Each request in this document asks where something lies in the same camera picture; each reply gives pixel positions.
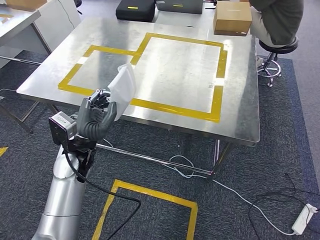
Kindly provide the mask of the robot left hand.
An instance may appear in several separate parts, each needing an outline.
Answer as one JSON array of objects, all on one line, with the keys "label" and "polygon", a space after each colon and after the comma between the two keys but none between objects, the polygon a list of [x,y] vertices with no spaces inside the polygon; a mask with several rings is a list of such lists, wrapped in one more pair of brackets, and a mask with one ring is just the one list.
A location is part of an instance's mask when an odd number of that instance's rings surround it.
[{"label": "robot left hand", "polygon": [[77,134],[90,141],[100,141],[117,116],[117,103],[108,102],[110,94],[105,89],[97,89],[82,100],[76,121]]}]

